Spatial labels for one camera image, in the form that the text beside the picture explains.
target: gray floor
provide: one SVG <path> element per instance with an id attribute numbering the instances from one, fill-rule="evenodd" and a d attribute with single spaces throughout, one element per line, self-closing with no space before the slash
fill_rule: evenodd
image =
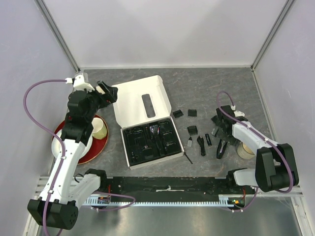
<path id="1" fill-rule="evenodd" d="M 50 229 L 51 235 L 58 230 Z M 40 228 L 38 236 L 43 235 Z M 257 198 L 243 213 L 214 207 L 82 208 L 62 236 L 302 236 L 290 198 Z"/>
<path id="2" fill-rule="evenodd" d="M 89 168 L 104 169 L 108 176 L 216 176 L 224 177 L 228 170 L 253 168 L 255 160 L 243 160 L 235 147 L 228 147 L 223 159 L 216 159 L 218 139 L 212 138 L 212 147 L 206 145 L 206 156 L 200 155 L 200 147 L 193 137 L 192 147 L 186 147 L 189 134 L 187 127 L 196 125 L 204 136 L 211 133 L 214 124 L 210 120 L 216 114 L 218 91 L 229 92 L 237 110 L 267 137 L 270 136 L 267 121 L 259 100 L 258 92 L 249 68 L 185 68 L 185 69 L 109 69 L 86 70 L 90 83 L 95 85 L 103 80 L 108 85 L 120 84 L 153 75 L 160 75 L 172 105 L 172 110 L 181 109 L 184 116 L 175 119 L 184 149 L 193 162 L 185 157 L 176 158 L 148 167 L 129 170 L 126 163 L 120 127 L 117 125 L 113 107 L 98 112 L 109 126 L 109 141 L 104 151 L 87 164 L 79 165 L 76 173 L 84 173 Z M 221 103 L 229 104 L 227 97 Z M 188 117 L 188 109 L 197 109 L 198 117 Z"/>

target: open box lid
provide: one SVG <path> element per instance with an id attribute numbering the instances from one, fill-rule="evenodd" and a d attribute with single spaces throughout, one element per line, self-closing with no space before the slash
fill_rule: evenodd
<path id="1" fill-rule="evenodd" d="M 172 107 L 159 75 L 114 86 L 118 88 L 118 94 L 113 106 L 116 121 L 121 128 L 137 126 L 170 116 Z M 148 117 L 147 106 L 153 107 L 155 116 Z"/>

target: black plastic tray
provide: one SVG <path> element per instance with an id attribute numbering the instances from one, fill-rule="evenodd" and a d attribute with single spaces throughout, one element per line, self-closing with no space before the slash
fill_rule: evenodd
<path id="1" fill-rule="evenodd" d="M 150 132 L 150 126 L 156 124 L 159 126 L 157 137 Z M 169 118 L 125 129 L 123 136 L 130 166 L 181 152 L 175 127 Z"/>

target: white wall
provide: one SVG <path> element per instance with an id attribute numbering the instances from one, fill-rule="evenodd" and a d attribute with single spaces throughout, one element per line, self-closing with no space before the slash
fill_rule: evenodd
<path id="1" fill-rule="evenodd" d="M 0 235 L 22 235 L 39 176 L 51 163 L 51 137 L 23 110 L 26 89 L 74 75 L 33 0 L 0 1 Z M 28 98 L 30 112 L 54 129 L 64 118 L 71 87 L 43 85 Z"/>
<path id="2" fill-rule="evenodd" d="M 298 0 L 256 74 L 278 141 L 293 146 L 315 219 L 315 1 Z"/>
<path id="3" fill-rule="evenodd" d="M 285 0 L 45 0 L 80 67 L 250 65 Z"/>

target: black tool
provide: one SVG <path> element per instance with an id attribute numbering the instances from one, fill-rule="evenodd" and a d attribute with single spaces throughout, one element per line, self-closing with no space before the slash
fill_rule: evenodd
<path id="1" fill-rule="evenodd" d="M 183 115 L 184 115 L 184 113 L 183 113 L 181 110 L 178 110 L 178 111 L 174 111 L 174 112 L 173 112 L 173 116 L 174 116 L 175 118 L 181 117 L 181 116 L 183 116 Z"/>
<path id="2" fill-rule="evenodd" d="M 192 164 L 191 159 L 187 156 L 186 152 L 184 152 L 184 155 L 187 157 L 188 161 Z"/>
<path id="3" fill-rule="evenodd" d="M 205 156 L 206 155 L 206 150 L 205 150 L 205 141 L 203 140 L 203 137 L 202 136 L 199 136 L 197 138 L 197 142 L 199 143 L 200 145 L 200 148 L 201 148 L 201 155 L 202 156 Z"/>
<path id="4" fill-rule="evenodd" d="M 198 129 L 195 125 L 187 127 L 187 130 L 190 136 L 198 135 Z"/>
<path id="5" fill-rule="evenodd" d="M 222 140 L 222 139 L 220 139 L 220 142 L 219 142 L 219 145 L 218 145 L 218 148 L 217 148 L 217 159 L 221 159 L 223 157 L 223 154 L 225 152 L 226 146 L 227 146 L 227 142 Z"/>
<path id="6" fill-rule="evenodd" d="M 208 146 L 212 146 L 209 134 L 206 134 L 206 140 L 207 140 Z"/>
<path id="7" fill-rule="evenodd" d="M 156 144 L 157 144 L 157 148 L 159 150 L 159 153 L 160 155 L 164 155 L 164 150 L 163 150 L 163 146 L 162 146 L 162 143 L 161 143 L 161 139 L 159 138 L 159 126 L 156 124 L 156 125 L 151 125 L 150 126 L 150 131 L 151 133 L 153 134 L 153 137 L 156 141 Z"/>
<path id="8" fill-rule="evenodd" d="M 189 109 L 188 110 L 188 116 L 189 117 L 196 117 L 197 116 L 197 110 L 196 109 Z"/>

